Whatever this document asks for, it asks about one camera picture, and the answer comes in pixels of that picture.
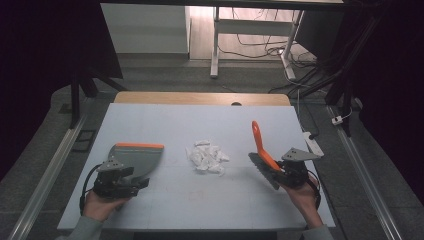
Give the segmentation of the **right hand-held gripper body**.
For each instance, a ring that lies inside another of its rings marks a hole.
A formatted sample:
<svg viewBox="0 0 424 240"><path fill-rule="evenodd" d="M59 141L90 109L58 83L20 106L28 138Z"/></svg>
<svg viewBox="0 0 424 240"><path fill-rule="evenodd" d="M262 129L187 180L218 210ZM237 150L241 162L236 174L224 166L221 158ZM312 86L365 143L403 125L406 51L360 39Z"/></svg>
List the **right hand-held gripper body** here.
<svg viewBox="0 0 424 240"><path fill-rule="evenodd" d="M283 177L286 180L287 187L297 188L302 186L308 179L308 169L305 162L319 159L319 156L304 150L291 148L282 157L281 161L286 163L286 170L283 171Z"/></svg>

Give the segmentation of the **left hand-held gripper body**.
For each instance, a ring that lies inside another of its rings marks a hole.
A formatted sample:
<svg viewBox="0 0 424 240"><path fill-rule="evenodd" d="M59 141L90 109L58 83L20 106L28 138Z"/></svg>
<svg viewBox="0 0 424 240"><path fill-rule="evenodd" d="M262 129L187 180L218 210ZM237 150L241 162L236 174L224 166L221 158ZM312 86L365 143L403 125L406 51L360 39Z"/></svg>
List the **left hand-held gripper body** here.
<svg viewBox="0 0 424 240"><path fill-rule="evenodd" d="M139 190L131 188L131 181L119 178L118 171L127 168L115 159L103 162L97 169L93 191L101 198L122 199L135 197Z"/></svg>

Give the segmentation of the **grey dustpan with orange edge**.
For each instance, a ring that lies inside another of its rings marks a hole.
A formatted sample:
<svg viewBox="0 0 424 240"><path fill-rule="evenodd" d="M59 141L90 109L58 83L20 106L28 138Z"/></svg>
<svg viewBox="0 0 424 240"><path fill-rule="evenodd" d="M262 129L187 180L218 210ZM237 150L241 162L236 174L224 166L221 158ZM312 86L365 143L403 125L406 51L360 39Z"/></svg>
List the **grey dustpan with orange edge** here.
<svg viewBox="0 0 424 240"><path fill-rule="evenodd" d="M159 164L164 146L153 143L116 143L109 151L108 159L115 159L126 167L133 167L134 172L125 180L145 178Z"/></svg>

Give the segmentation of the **grey brush with orange handle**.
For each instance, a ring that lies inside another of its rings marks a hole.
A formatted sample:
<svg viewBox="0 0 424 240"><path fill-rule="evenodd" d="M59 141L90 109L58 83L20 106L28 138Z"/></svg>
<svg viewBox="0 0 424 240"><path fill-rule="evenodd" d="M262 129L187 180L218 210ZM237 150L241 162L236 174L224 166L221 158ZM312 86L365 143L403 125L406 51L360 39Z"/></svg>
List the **grey brush with orange handle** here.
<svg viewBox="0 0 424 240"><path fill-rule="evenodd" d="M256 144L256 153L250 153L249 158L252 163L256 166L259 172L265 177L265 179L271 184L271 186L278 190L280 185L273 179L272 172L280 172L281 168L277 162L271 157L271 155L264 149L262 143L262 136L259 125L256 121L251 123L253 137Z"/></svg>

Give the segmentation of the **pile of white paper scraps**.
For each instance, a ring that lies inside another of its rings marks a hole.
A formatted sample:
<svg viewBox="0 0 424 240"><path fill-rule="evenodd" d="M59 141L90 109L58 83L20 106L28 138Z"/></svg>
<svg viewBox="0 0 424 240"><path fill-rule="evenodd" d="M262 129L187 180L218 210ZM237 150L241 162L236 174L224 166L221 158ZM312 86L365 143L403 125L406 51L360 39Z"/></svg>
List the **pile of white paper scraps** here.
<svg viewBox="0 0 424 240"><path fill-rule="evenodd" d="M186 156L199 173L212 173L219 176L225 174L225 168L222 163L230 160L220 146L213 144L209 140L196 141L192 147L187 147Z"/></svg>

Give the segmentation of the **person's left hand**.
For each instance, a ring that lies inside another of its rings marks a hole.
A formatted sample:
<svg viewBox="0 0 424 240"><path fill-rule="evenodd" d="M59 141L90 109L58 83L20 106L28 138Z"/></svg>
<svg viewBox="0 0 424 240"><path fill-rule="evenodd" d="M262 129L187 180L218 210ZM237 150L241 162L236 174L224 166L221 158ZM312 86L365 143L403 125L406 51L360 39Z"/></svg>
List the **person's left hand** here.
<svg viewBox="0 0 424 240"><path fill-rule="evenodd" d="M129 198L109 200L99 197L93 191L86 195L83 215L99 222L104 222L119 206L129 201Z"/></svg>

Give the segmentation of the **person's right hand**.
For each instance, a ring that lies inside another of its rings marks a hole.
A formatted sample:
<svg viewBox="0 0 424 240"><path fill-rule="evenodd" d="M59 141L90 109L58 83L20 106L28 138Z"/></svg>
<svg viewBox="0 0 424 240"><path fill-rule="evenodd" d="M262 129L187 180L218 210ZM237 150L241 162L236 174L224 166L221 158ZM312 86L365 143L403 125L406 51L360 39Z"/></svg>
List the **person's right hand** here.
<svg viewBox="0 0 424 240"><path fill-rule="evenodd" d="M314 188L308 182L296 189L285 185L282 185L282 188L287 192L292 203L303 216L309 229L323 226L323 221L316 208Z"/></svg>

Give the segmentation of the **white power strip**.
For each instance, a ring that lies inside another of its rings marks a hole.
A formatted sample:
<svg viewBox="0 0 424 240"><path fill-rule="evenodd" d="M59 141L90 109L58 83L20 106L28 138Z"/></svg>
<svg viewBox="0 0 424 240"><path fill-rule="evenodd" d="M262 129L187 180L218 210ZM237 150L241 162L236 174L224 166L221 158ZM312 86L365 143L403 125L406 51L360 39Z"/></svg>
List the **white power strip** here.
<svg viewBox="0 0 424 240"><path fill-rule="evenodd" d="M312 134L310 132L304 132L303 133L304 136L304 140L309 148L309 150L319 156L319 157L323 157L324 156L324 152L322 151L322 149L320 148L320 146L318 145L317 141L315 139L312 139L311 136Z"/></svg>

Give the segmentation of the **wooden table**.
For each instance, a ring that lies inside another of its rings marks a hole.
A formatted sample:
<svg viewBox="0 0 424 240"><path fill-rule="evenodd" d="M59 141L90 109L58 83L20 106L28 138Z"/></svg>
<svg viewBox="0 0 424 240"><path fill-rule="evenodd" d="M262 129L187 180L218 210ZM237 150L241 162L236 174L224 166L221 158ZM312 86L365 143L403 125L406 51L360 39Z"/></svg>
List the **wooden table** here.
<svg viewBox="0 0 424 240"><path fill-rule="evenodd" d="M127 104L177 104L177 105L237 105L290 106L284 94L257 93L197 93L197 92L119 92L114 103Z"/></svg>

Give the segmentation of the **black tripod stand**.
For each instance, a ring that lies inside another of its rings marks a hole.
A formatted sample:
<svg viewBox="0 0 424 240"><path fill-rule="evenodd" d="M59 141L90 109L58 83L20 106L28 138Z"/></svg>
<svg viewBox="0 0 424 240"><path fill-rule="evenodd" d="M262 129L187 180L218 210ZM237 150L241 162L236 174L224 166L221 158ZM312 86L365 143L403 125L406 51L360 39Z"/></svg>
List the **black tripod stand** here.
<svg viewBox="0 0 424 240"><path fill-rule="evenodd" d="M127 88L114 81L111 77L100 73L98 70L89 67L85 70L76 71L71 77L71 124L70 129L74 129L80 120L80 100L79 90L82 90L86 97L95 98L99 90L94 83L98 79L118 92L127 91Z"/></svg>

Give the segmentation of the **dark grey cabinet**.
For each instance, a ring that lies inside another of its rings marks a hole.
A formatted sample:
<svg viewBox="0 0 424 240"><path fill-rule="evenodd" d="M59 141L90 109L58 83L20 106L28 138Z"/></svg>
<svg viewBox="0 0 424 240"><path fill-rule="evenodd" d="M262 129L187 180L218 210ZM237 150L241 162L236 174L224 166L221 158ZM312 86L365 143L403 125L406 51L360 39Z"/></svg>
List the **dark grey cabinet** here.
<svg viewBox="0 0 424 240"><path fill-rule="evenodd" d="M330 58L344 14L342 12L304 11L295 41L318 60Z"/></svg>

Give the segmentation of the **white cabinet panel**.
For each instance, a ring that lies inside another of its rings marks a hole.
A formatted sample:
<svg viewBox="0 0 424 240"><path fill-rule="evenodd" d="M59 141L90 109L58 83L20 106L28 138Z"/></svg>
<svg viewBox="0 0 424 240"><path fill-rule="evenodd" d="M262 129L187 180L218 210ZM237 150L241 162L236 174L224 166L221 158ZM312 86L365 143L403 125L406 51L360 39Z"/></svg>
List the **white cabinet panel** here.
<svg viewBox="0 0 424 240"><path fill-rule="evenodd" d="M188 54L188 7L102 3L115 50L120 54Z"/></svg>

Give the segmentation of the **black curtain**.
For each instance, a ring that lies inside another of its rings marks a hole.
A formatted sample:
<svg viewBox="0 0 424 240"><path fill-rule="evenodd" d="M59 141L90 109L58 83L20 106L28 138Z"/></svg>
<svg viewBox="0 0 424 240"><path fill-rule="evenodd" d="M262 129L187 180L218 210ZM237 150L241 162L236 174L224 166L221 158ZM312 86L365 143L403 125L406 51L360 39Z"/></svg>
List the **black curtain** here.
<svg viewBox="0 0 424 240"><path fill-rule="evenodd" d="M424 204L424 0L393 0L353 67L360 119Z"/></svg>
<svg viewBox="0 0 424 240"><path fill-rule="evenodd" d="M101 0L0 0L0 180L52 94L89 70L122 76Z"/></svg>

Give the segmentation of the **aluminium rail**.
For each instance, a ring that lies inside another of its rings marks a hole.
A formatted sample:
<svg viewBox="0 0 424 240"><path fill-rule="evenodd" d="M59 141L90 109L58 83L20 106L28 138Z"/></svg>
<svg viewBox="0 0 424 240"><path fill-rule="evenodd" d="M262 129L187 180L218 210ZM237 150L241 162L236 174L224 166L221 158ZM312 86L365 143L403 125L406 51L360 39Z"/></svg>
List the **aluminium rail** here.
<svg viewBox="0 0 424 240"><path fill-rule="evenodd" d="M26 240L86 119L87 114L82 114L67 130L7 240Z"/></svg>
<svg viewBox="0 0 424 240"><path fill-rule="evenodd" d="M404 240L353 139L346 134L340 125L335 125L335 128L387 239Z"/></svg>

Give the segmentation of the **white desk frame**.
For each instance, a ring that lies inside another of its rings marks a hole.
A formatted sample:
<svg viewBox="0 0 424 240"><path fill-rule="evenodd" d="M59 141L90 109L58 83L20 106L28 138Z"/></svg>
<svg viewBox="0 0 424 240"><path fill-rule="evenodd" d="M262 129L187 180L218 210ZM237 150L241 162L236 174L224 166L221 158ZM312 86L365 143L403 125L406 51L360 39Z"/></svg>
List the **white desk frame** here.
<svg viewBox="0 0 424 240"><path fill-rule="evenodd" d="M296 76L289 60L291 47L303 15L302 10L294 10L291 22L267 21L267 20L236 20L221 19L220 8L213 8L213 48L211 55L210 77L218 77L218 42L220 34L242 34L242 35L268 35L287 37L287 45L278 54L284 67L284 72L288 80L295 80Z"/></svg>

